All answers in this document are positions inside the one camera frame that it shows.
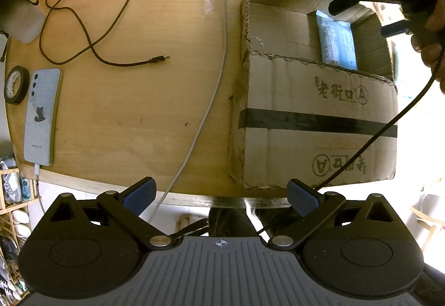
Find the person's right hand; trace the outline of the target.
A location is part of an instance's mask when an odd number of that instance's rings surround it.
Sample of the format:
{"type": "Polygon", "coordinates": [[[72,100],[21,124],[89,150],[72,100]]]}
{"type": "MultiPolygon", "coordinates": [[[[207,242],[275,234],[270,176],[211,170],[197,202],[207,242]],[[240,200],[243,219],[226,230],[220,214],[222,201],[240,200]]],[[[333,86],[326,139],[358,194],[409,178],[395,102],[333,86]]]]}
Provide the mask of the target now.
{"type": "MultiPolygon", "coordinates": [[[[437,0],[433,13],[426,21],[425,28],[428,31],[438,34],[444,30],[444,6],[444,0],[437,0]]],[[[427,45],[422,38],[415,35],[411,37],[411,44],[413,49],[421,54],[424,65],[429,67],[432,73],[435,73],[434,79],[439,83],[441,92],[444,93],[444,54],[441,54],[443,48],[441,44],[427,45]]]]}

